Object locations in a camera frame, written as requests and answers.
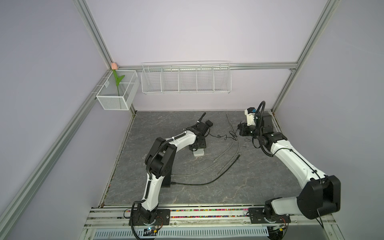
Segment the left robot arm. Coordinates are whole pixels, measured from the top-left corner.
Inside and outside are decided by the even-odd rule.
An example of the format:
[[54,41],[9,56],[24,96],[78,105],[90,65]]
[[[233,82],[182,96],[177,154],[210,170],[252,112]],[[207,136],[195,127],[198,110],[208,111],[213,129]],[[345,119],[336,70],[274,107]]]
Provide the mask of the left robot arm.
[[156,222],[159,194],[162,186],[170,187],[172,168],[176,153],[189,148],[195,157],[205,154],[206,134],[213,126],[203,122],[206,113],[182,133],[170,138],[157,138],[145,159],[147,181],[142,200],[135,201],[130,211],[130,225],[152,225]]

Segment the black network switch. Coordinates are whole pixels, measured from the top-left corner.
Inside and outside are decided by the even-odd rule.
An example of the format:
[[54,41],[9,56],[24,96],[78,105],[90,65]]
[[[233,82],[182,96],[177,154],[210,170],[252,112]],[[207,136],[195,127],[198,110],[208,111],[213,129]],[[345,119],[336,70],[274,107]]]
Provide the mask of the black network switch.
[[168,172],[163,179],[161,187],[162,188],[170,188],[171,187],[171,180],[172,180],[172,172]]

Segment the white router box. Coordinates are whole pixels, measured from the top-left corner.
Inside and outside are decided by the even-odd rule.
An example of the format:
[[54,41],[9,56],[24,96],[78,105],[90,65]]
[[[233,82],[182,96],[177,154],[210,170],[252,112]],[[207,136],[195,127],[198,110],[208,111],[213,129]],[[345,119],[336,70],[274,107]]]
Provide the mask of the white router box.
[[193,151],[193,154],[194,154],[195,158],[202,157],[202,156],[204,156],[205,151],[204,151],[204,149],[197,149],[197,150]]

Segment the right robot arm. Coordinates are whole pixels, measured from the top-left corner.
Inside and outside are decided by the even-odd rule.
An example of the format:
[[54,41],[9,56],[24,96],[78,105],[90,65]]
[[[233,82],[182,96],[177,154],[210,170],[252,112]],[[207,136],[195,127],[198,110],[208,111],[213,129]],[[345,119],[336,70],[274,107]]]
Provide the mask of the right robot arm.
[[262,101],[257,108],[245,110],[246,122],[238,124],[240,135],[258,141],[258,148],[266,156],[277,157],[297,178],[301,192],[296,197],[267,200],[264,218],[272,223],[285,215],[301,215],[323,225],[323,216],[341,209],[341,181],[316,168],[297,152],[284,134],[276,132],[265,106]]

